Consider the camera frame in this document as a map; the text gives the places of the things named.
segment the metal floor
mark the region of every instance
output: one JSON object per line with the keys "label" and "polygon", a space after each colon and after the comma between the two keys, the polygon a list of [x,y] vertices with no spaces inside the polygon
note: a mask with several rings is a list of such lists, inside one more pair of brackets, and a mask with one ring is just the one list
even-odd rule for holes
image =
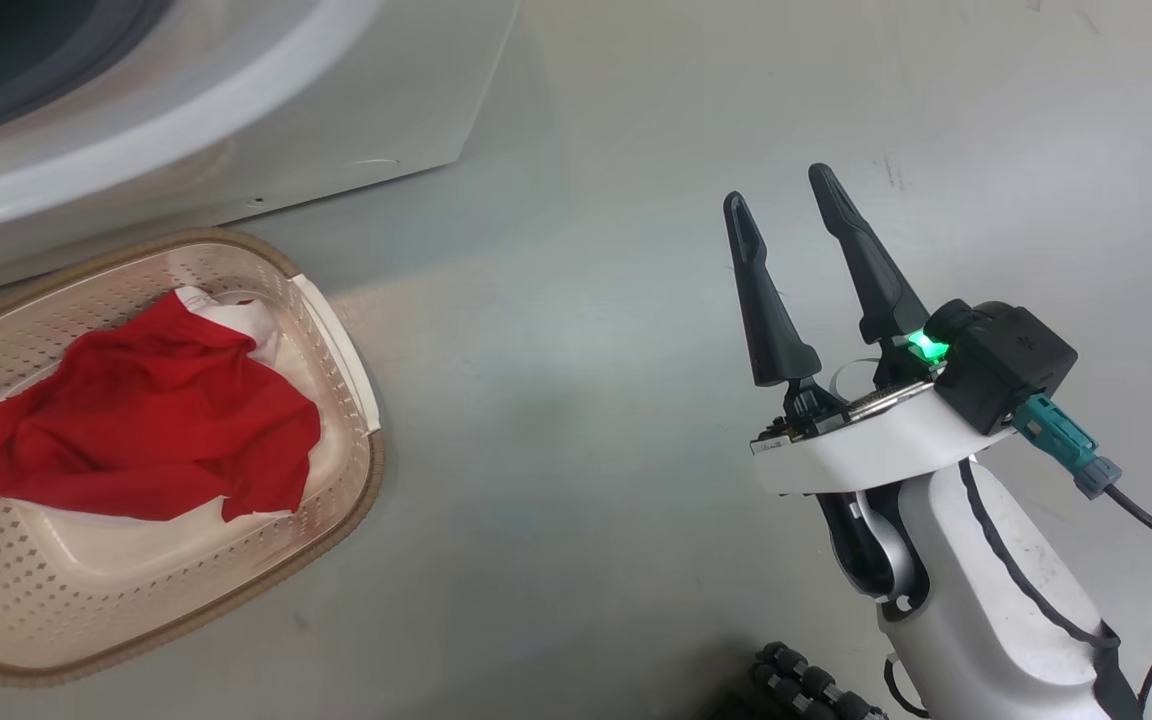
{"label": "metal floor", "polygon": [[[930,306],[1009,300],[1078,348],[1062,406],[1152,509],[1152,3],[526,0],[461,162],[244,225],[374,373],[376,509],[259,601],[0,689],[0,717],[685,719],[768,639],[895,708],[817,505],[764,495],[746,447],[781,397],[750,382],[728,191],[824,364],[869,355],[813,161]],[[1152,536],[1020,441],[984,461],[1138,683]]]}

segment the teal connector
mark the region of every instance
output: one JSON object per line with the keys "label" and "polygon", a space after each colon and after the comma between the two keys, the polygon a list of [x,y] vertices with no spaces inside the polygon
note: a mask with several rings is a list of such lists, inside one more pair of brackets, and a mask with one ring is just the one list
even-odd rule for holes
{"label": "teal connector", "polygon": [[1016,411],[1014,425],[1030,445],[1055,457],[1069,470],[1085,497],[1100,497],[1105,488],[1123,477],[1123,470],[1114,462],[1096,455],[1101,445],[1078,427],[1052,397],[1041,393],[1030,397]]}

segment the white appliance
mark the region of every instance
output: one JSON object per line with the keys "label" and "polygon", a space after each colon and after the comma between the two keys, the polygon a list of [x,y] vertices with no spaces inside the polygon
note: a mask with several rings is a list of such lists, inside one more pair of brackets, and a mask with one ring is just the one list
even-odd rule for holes
{"label": "white appliance", "polygon": [[[129,48],[85,50],[116,58],[0,108],[14,118],[0,122],[0,285],[456,160],[518,0],[50,5],[97,28],[103,6],[123,10]],[[81,37],[51,55],[81,54]],[[29,51],[47,47],[22,63]]]}

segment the plastic basket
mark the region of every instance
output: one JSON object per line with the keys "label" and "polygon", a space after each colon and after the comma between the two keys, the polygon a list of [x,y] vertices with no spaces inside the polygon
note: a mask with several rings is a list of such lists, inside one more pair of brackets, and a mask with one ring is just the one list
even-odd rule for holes
{"label": "plastic basket", "polygon": [[0,683],[68,682],[190,632],[305,568],[376,501],[379,412],[353,343],[296,265],[244,233],[172,234],[0,300],[0,397],[50,373],[75,338],[183,285],[274,311],[275,369],[323,420],[305,500],[282,518],[227,524],[204,506],[168,523],[103,523],[0,497]]}

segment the clothing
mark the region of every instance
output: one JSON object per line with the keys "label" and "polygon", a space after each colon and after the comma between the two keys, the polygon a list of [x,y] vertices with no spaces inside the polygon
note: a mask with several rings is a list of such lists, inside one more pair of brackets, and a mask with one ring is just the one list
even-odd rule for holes
{"label": "clothing", "polygon": [[[260,340],[214,323],[236,318]],[[319,414],[251,356],[273,363],[276,336],[264,306],[197,288],[84,334],[54,374],[0,402],[0,497],[138,520],[215,497],[227,521],[296,510]]]}

